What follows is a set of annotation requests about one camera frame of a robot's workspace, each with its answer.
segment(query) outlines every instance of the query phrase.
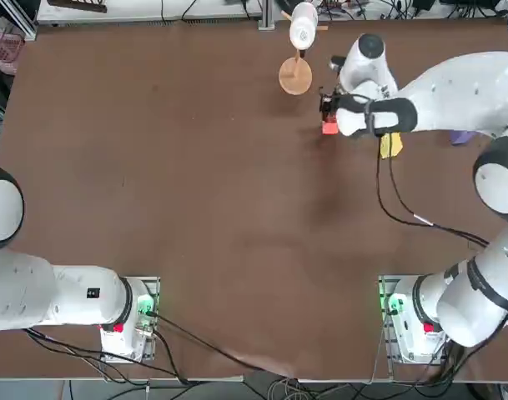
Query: black cable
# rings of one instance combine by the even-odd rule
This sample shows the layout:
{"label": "black cable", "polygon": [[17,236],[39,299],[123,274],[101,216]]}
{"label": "black cable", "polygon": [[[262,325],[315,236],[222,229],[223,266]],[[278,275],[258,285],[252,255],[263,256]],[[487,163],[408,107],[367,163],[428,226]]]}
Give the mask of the black cable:
{"label": "black cable", "polygon": [[248,13],[248,9],[246,8],[246,2],[247,2],[247,0],[241,0],[240,2],[241,2],[241,4],[243,5],[243,10],[244,10],[244,12],[246,13],[246,17],[247,17],[248,19],[252,19],[252,18],[250,17],[250,14]]}
{"label": "black cable", "polygon": [[28,332],[28,333],[31,333],[32,336],[35,336],[36,338],[39,338],[39,339],[41,339],[41,340],[43,340],[45,342],[48,342],[48,343],[51,343],[51,344],[56,344],[58,346],[63,346],[63,347],[66,347],[66,348],[70,348],[71,350],[75,350],[76,352],[90,353],[90,354],[99,354],[100,356],[110,356],[112,358],[118,358],[120,360],[124,360],[124,361],[127,361],[129,363],[137,364],[137,365],[140,365],[142,367],[153,369],[154,371],[160,371],[161,373],[167,373],[168,375],[172,375],[173,377],[176,377],[175,374],[172,371],[169,371],[167,369],[160,368],[160,367],[155,367],[153,365],[146,364],[144,362],[135,361],[135,360],[133,360],[133,359],[131,359],[129,357],[124,357],[124,356],[121,356],[119,354],[113,354],[111,352],[103,352],[101,350],[89,350],[87,348],[81,348],[81,347],[74,346],[74,345],[69,344],[69,343],[65,343],[65,342],[61,342],[59,340],[52,339],[51,337],[47,337],[45,335],[43,335],[43,337],[42,336],[38,336],[36,333],[34,333],[33,331],[30,331],[28,329],[24,329],[24,331]]}
{"label": "black cable", "polygon": [[407,3],[407,0],[404,0],[405,10],[404,10],[404,19],[407,19],[407,11],[410,9],[409,4]]}
{"label": "black cable", "polygon": [[367,20],[367,16],[365,14],[365,10],[361,7],[361,2],[360,0],[355,0],[355,2],[357,3],[357,5],[360,7],[360,10],[361,10],[361,15],[363,16],[363,19],[366,21]]}
{"label": "black cable", "polygon": [[330,20],[330,21],[333,21],[333,20],[334,20],[334,18],[333,18],[333,16],[331,15],[331,10],[330,10],[330,9],[329,9],[329,7],[328,7],[328,3],[326,2],[326,0],[322,0],[322,3],[324,4],[324,6],[325,6],[325,7],[327,8],[327,10],[328,10],[329,20]]}
{"label": "black cable", "polygon": [[398,15],[400,16],[400,11],[396,8],[396,4],[395,4],[395,0],[393,0],[393,2],[386,2],[385,0],[380,0],[382,3],[385,3],[387,4],[388,6],[390,6],[390,10],[389,10],[389,14],[387,15],[387,18],[390,18],[390,14],[396,10],[396,12],[398,13]]}
{"label": "black cable", "polygon": [[[389,135],[389,155],[392,152],[392,145],[393,145],[393,139]],[[378,162],[379,162],[380,159],[381,159],[381,150],[380,150],[381,149],[381,142],[379,143],[378,146],[379,146],[378,147],[378,159],[379,159]],[[416,214],[413,212],[413,210],[411,210],[408,207],[408,205],[404,202],[404,200],[402,200],[402,197],[400,196],[400,191],[398,190],[398,185],[396,184],[395,175],[393,173],[393,161],[392,161],[392,157],[389,157],[388,161],[389,161],[390,181],[392,182],[393,189],[395,190],[395,195],[398,198],[398,201],[400,202],[400,205],[404,208],[404,210],[407,211],[409,214],[414,216]],[[460,238],[464,238],[465,240],[469,240],[469,241],[471,241],[471,242],[473,242],[475,244],[478,244],[479,246],[482,246],[483,248],[486,247],[487,245],[489,245],[489,242],[487,242],[482,237],[479,237],[479,236],[475,235],[474,233],[460,231],[460,230],[457,230],[457,229],[454,229],[454,228],[451,228],[451,227],[443,227],[443,226],[441,226],[441,225],[439,225],[437,223],[434,223],[434,222],[433,222],[433,225],[428,225],[428,224],[422,223],[422,224],[418,224],[418,226],[421,226],[423,228],[424,227],[426,227],[426,228],[436,228],[436,229],[439,229],[441,231],[445,231],[445,232],[451,233],[451,234],[453,234],[455,236],[458,236]]]}
{"label": "black cable", "polygon": [[190,5],[187,7],[187,9],[184,11],[183,15],[181,16],[181,20],[183,22],[185,22],[185,15],[187,15],[187,13],[189,12],[189,10],[193,7],[193,5],[197,2],[198,0],[193,0],[192,3],[190,3]]}
{"label": "black cable", "polygon": [[179,370],[176,368],[176,363],[174,362],[174,357],[172,357],[172,351],[170,350],[170,346],[168,345],[166,339],[164,338],[164,336],[159,333],[158,331],[153,331],[153,334],[155,336],[158,337],[158,339],[161,341],[161,343],[164,345],[164,349],[166,350],[167,352],[167,355],[168,355],[168,361],[170,362],[170,367],[172,367],[172,370],[174,371],[174,373],[176,374],[176,376],[178,377],[178,380],[183,384],[183,385],[190,385],[191,382],[189,382],[189,380],[185,377],[183,377],[180,373],[179,373]]}
{"label": "black cable", "polygon": [[59,350],[57,348],[52,348],[52,347],[49,347],[47,345],[45,345],[44,343],[41,343],[40,340],[32,335],[30,335],[28,333],[28,336],[31,340],[33,340],[36,344],[38,344],[40,347],[42,348],[45,348],[46,350],[48,350],[49,352],[51,353],[57,353],[57,354],[65,354],[67,356],[70,356],[70,357],[75,357],[75,358],[80,358],[80,359],[86,359],[86,360],[93,360],[97,363],[101,363],[103,365],[105,365],[106,367],[110,367],[112,368],[118,375],[120,375],[120,377],[123,379],[122,381],[119,381],[118,379],[114,378],[114,377],[111,377],[111,375],[109,375],[107,372],[105,371],[102,371],[102,370],[99,370],[99,372],[104,375],[109,381],[113,382],[113,383],[121,383],[121,384],[124,384],[124,383],[131,383],[132,385],[134,386],[146,386],[146,383],[138,383],[138,382],[133,382],[133,381],[130,381],[125,375],[123,375],[115,366],[109,364],[108,362],[105,362],[104,360],[100,360],[99,358],[96,358],[96,357],[92,357],[92,356],[84,356],[82,354],[78,354],[77,352],[75,353],[71,353],[71,352],[65,352],[63,350]]}
{"label": "black cable", "polygon": [[441,344],[439,346],[439,348],[432,354],[431,358],[430,358],[430,362],[428,362],[424,368],[424,371],[422,371],[421,375],[413,382],[411,383],[411,385],[409,385],[407,387],[407,389],[401,391],[401,392],[398,392],[398,393],[394,393],[394,394],[390,394],[389,396],[385,396],[385,397],[369,397],[369,396],[365,396],[363,394],[363,390],[369,386],[367,384],[363,385],[363,387],[361,389],[356,389],[351,383],[349,384],[350,387],[352,389],[355,390],[355,395],[352,397],[352,400],[355,400],[357,399],[359,396],[361,396],[362,398],[366,398],[367,400],[390,400],[391,398],[397,398],[398,396],[402,396],[408,392],[410,392],[411,390],[415,389],[417,386],[421,386],[421,379],[424,377],[424,375],[426,375],[426,372],[428,371],[428,369],[431,367],[431,364],[437,359],[437,357],[439,356],[439,354],[443,351],[443,348],[444,348],[445,344]]}
{"label": "black cable", "polygon": [[183,396],[186,392],[188,392],[188,391],[189,391],[189,390],[191,390],[191,389],[196,388],[197,386],[199,386],[199,385],[201,385],[201,384],[202,384],[202,382],[201,382],[201,383],[198,383],[197,385],[193,385],[193,386],[189,386],[189,387],[187,387],[186,389],[182,390],[179,394],[176,394],[175,396],[172,396],[172,397],[170,398],[170,400],[175,400],[176,398],[180,398],[180,397],[181,397],[181,396]]}
{"label": "black cable", "polygon": [[257,391],[254,387],[252,387],[251,385],[248,385],[248,384],[246,383],[246,381],[245,381],[245,380],[243,380],[241,383],[242,383],[243,385],[245,385],[245,387],[247,387],[248,389],[250,389],[253,393],[257,394],[257,395],[258,395],[258,397],[262,398],[263,400],[268,400],[265,396],[263,396],[263,394],[261,394],[260,392],[258,392],[258,391]]}
{"label": "black cable", "polygon": [[[172,397],[172,398],[178,398],[179,396],[181,396],[182,394],[184,394],[188,390],[190,390],[192,388],[195,388],[195,387],[197,387],[199,385],[207,384],[207,383],[209,383],[209,382],[197,382],[196,385],[189,386],[187,388],[185,388],[185,387],[174,387],[174,386],[150,386],[150,390],[162,390],[162,389],[178,390],[178,389],[183,389],[183,391],[179,395],[176,395],[176,396]],[[124,394],[132,393],[132,392],[139,392],[141,390],[146,390],[146,387],[132,387],[130,389],[124,390],[123,392],[120,392],[120,393],[114,394],[111,397],[108,397],[107,400],[115,400],[116,398],[122,397]]]}
{"label": "black cable", "polygon": [[421,392],[421,390],[419,390],[418,387],[415,387],[415,390],[423,398],[442,398],[443,396],[445,396],[446,392],[449,391],[449,389],[451,388],[453,383],[454,383],[454,379],[451,379],[448,382],[448,384],[445,386],[445,388],[442,391],[438,392],[438,393],[432,393],[432,394],[424,393],[424,392]]}
{"label": "black cable", "polygon": [[361,389],[358,390],[351,383],[349,383],[349,386],[355,390],[355,395],[352,397],[352,400],[356,400],[361,395],[361,392],[363,392],[363,389],[367,387],[367,385],[363,385]]}
{"label": "black cable", "polygon": [[470,395],[475,400],[487,400],[485,397],[483,397],[481,394],[478,393],[478,391],[474,387],[474,384],[472,384],[472,383],[466,383],[465,385],[466,385],[467,390],[469,391]]}
{"label": "black cable", "polygon": [[242,361],[242,360],[239,360],[238,358],[232,356],[231,354],[225,352],[224,350],[221,350],[220,348],[214,346],[213,344],[209,343],[209,342],[206,342],[205,340],[203,340],[202,338],[196,336],[195,334],[189,332],[187,329],[184,329],[183,327],[180,327],[176,322],[174,321],[171,321],[169,320],[168,318],[165,318],[159,314],[157,314],[156,312],[153,312],[153,311],[147,311],[146,312],[146,315],[148,315],[149,317],[155,317],[155,318],[158,318],[164,322],[166,322],[168,325],[171,325],[173,326],[174,328],[178,329],[179,331],[185,333],[186,335],[188,335],[190,338],[194,339],[195,341],[199,342],[199,343],[202,343],[205,347],[207,348],[210,348],[211,350],[214,350],[215,352],[217,352],[218,354],[226,357],[228,360],[231,360],[239,365],[242,365],[243,367],[246,367],[246,368],[249,368],[249,369],[253,369],[255,371],[262,371],[263,369],[262,368],[259,368],[259,367],[256,367],[255,365],[252,365],[248,362],[245,362],[245,361]]}
{"label": "black cable", "polygon": [[166,23],[166,21],[164,20],[164,0],[161,0],[161,21],[163,21],[163,24]]}

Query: wooden stand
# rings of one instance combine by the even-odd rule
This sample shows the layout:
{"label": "wooden stand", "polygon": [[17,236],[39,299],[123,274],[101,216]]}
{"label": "wooden stand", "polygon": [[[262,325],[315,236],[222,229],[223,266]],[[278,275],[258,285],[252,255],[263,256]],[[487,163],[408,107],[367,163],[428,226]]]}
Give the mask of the wooden stand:
{"label": "wooden stand", "polygon": [[313,73],[309,64],[300,56],[288,58],[279,69],[279,85],[288,93],[298,96],[308,91],[313,81]]}

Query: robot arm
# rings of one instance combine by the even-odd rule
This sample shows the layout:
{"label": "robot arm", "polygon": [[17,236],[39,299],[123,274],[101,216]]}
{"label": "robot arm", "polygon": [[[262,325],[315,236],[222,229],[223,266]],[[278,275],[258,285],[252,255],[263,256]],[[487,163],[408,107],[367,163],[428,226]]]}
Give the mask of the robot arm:
{"label": "robot arm", "polygon": [[[360,50],[360,40],[350,55]],[[475,162],[473,179],[484,204],[508,221],[508,52],[446,60],[389,96],[382,90],[388,80],[379,79],[373,68],[358,71],[359,62],[352,65],[365,54],[350,55],[340,69],[340,85],[323,99],[339,130],[345,136],[436,129],[492,136],[495,140]],[[388,71],[386,64],[382,68]],[[508,313],[508,228],[471,260],[445,272],[403,277],[392,299],[406,362],[430,355],[445,337],[466,347],[481,343]]]}
{"label": "robot arm", "polygon": [[105,352],[141,361],[154,301],[140,279],[95,266],[51,265],[0,250],[0,331],[97,325]]}

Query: mounting plate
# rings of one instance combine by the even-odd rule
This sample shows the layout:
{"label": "mounting plate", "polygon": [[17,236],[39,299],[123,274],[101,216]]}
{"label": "mounting plate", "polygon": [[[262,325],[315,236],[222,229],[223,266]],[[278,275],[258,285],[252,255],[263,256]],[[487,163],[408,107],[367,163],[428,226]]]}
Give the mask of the mounting plate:
{"label": "mounting plate", "polygon": [[[444,352],[441,352],[440,357],[432,360],[434,350],[440,348],[438,343],[444,338],[433,333],[424,334],[420,321],[416,317],[412,317],[415,313],[410,312],[412,310],[410,299],[406,299],[406,303],[404,303],[407,309],[406,312],[391,315],[390,311],[398,307],[399,304],[398,300],[395,305],[391,304],[391,297],[395,293],[396,285],[402,278],[407,277],[413,277],[413,275],[378,276],[381,314],[384,320],[385,347],[391,377],[393,376],[393,363],[439,365],[445,359]],[[422,331],[422,334],[416,335],[415,332],[419,330]],[[419,338],[421,342],[415,343],[415,338]],[[415,354],[411,351],[413,348],[425,348],[426,350]]]}

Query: brown table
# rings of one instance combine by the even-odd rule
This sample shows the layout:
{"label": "brown table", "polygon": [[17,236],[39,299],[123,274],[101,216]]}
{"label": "brown table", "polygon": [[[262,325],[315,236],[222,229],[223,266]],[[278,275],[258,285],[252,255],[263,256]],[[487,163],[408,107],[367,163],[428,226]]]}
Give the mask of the brown table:
{"label": "brown table", "polygon": [[[327,62],[365,32],[385,40],[400,86],[449,57],[508,50],[502,22],[339,23],[307,53],[312,88],[291,97],[277,78],[294,53],[285,24],[275,32],[253,22],[41,32],[25,48],[0,147],[0,165],[27,201],[12,247],[52,263],[158,275],[161,312],[271,371],[368,379],[378,275],[442,271],[475,249],[381,212],[373,139],[319,135],[316,88],[335,82]],[[404,137],[394,168],[407,203],[493,238],[504,223],[471,182],[485,143],[452,147],[445,132]],[[399,211],[386,175],[382,182]],[[245,371],[163,331],[190,377]],[[47,332],[99,346],[95,327]],[[160,348],[155,363],[168,366]],[[402,368],[395,376],[414,375]],[[0,332],[0,377],[94,376],[21,332]],[[376,377],[387,376],[382,348]],[[465,377],[508,380],[508,328]]]}

